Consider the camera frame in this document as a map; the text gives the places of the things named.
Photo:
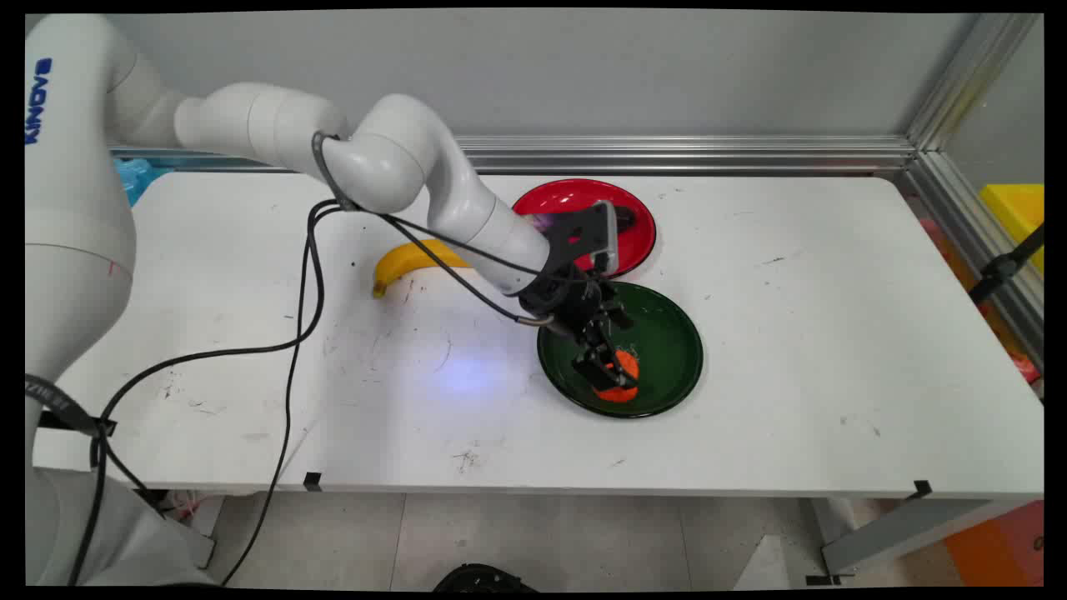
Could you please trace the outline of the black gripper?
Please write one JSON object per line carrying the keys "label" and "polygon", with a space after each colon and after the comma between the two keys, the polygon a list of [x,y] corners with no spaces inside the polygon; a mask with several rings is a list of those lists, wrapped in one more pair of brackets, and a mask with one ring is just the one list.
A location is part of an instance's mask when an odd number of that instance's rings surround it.
{"label": "black gripper", "polygon": [[587,277],[571,265],[554,278],[536,278],[517,293],[517,300],[537,318],[550,318],[550,330],[560,337],[574,338],[579,353],[573,358],[572,368],[595,391],[638,385],[637,358],[612,338],[614,329],[635,327],[617,285],[601,277]]}

